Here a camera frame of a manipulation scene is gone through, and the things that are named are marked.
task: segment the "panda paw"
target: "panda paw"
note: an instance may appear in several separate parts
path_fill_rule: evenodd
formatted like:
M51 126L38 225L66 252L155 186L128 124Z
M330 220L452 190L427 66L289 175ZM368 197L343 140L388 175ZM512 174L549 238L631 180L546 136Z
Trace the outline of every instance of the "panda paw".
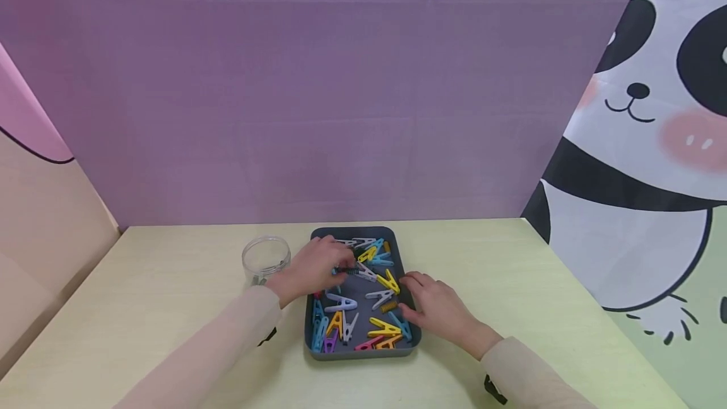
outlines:
M669 346L674 337L683 336L686 341L692 341L689 326L699 324L697 318L686 309L686 304L685 299L669 294L649 307L627 313L626 317L636 319L645 334L659 336Z

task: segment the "hand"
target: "hand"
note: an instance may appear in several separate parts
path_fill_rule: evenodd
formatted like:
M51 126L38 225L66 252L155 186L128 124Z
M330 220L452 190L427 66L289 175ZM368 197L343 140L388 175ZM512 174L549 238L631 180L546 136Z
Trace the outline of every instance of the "hand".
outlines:
M340 285L346 274L332 275L334 267L355 267L353 251L333 236L315 237L293 257L291 265L271 276L265 286L272 289L284 308L301 295Z
M502 337L487 324L479 322L454 289L442 281L435 281L419 271L410 271L399 282L411 291L420 308L417 312L399 304L403 317L409 322L456 344L477 360L502 341Z

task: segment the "panda eye patch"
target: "panda eye patch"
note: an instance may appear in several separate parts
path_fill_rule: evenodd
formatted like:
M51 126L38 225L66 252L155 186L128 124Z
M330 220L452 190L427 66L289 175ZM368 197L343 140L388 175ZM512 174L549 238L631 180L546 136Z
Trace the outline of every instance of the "panda eye patch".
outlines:
M677 71L692 98L727 117L727 6L692 27L679 47Z
M649 40L656 23L656 8L647 0L630 0L603 52L595 73L607 71L630 59Z

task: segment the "panda poster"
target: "panda poster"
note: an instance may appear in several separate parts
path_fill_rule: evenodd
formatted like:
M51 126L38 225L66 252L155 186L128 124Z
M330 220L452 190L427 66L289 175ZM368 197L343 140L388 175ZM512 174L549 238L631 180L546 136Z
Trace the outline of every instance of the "panda poster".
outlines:
M692 408L727 401L727 0L630 0L524 216Z

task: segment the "panda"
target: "panda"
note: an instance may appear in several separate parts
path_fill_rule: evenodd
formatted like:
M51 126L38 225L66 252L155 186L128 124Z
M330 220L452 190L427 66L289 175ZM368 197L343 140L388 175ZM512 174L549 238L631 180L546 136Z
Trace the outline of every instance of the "panda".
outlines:
M630 0L523 216L604 309L669 345L699 324L679 288L719 205L727 0Z

